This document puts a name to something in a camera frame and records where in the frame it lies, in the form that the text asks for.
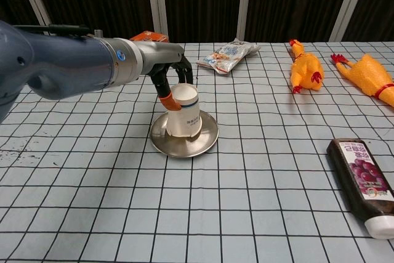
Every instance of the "metal plate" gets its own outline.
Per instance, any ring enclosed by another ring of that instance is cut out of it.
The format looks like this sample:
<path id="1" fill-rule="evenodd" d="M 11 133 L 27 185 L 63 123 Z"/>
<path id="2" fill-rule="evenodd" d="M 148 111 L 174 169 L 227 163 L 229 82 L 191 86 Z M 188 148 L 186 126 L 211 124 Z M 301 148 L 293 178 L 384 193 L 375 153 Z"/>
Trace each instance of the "metal plate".
<path id="1" fill-rule="evenodd" d="M 156 119 L 150 129 L 152 144 L 161 153 L 179 158 L 193 157 L 208 151 L 216 143 L 219 128 L 210 114 L 200 111 L 203 125 L 201 131 L 192 138 L 170 136 L 166 131 L 167 114 Z"/>

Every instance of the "yellow rubber chicken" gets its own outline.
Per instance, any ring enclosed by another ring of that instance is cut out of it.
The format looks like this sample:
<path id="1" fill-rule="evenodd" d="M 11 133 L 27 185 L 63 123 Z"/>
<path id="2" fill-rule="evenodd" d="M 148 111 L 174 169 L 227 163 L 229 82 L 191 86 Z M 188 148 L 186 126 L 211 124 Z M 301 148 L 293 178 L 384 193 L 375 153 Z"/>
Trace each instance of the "yellow rubber chicken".
<path id="1" fill-rule="evenodd" d="M 370 55 L 364 55 L 357 63 L 349 62 L 343 55 L 331 55 L 339 72 L 356 84 L 366 95 L 394 107 L 394 83 L 386 69 Z"/>
<path id="2" fill-rule="evenodd" d="M 290 77 L 293 94 L 300 93 L 301 88 L 318 91 L 324 79 L 319 59 L 311 53 L 305 53 L 304 46 L 298 40 L 290 40 L 290 46 L 295 56 Z"/>

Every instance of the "dark brown bottle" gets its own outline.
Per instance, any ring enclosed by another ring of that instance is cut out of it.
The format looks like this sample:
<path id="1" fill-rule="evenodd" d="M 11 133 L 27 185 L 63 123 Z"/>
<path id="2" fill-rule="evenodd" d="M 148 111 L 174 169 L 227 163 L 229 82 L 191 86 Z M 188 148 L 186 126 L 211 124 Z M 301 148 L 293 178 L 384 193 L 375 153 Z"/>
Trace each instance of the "dark brown bottle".
<path id="1" fill-rule="evenodd" d="M 352 213 L 373 238 L 394 238 L 394 193 L 364 141 L 334 139 L 327 153 Z"/>

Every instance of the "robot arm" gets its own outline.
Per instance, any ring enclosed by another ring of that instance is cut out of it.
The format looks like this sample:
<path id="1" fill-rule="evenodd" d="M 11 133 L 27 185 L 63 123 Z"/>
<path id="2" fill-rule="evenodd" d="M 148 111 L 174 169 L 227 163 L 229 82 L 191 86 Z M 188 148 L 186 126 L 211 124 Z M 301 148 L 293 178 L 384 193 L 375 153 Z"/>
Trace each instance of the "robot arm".
<path id="1" fill-rule="evenodd" d="M 140 75 L 151 76 L 164 106 L 178 110 L 166 78 L 169 67 L 181 83 L 193 83 L 191 65 L 177 44 L 46 36 L 0 21 L 0 123 L 25 84 L 59 100 L 127 84 Z"/>

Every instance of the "white paper cup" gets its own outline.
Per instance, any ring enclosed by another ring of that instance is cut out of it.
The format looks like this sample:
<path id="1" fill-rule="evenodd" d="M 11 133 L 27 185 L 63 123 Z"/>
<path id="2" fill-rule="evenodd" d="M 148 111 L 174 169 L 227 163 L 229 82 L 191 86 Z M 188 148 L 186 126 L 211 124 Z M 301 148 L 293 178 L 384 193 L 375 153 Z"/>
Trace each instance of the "white paper cup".
<path id="1" fill-rule="evenodd" d="M 174 137 L 194 137 L 202 126 L 199 115 L 197 88 L 188 83 L 171 87 L 172 97 L 182 107 L 179 111 L 168 111 L 167 132 Z"/>

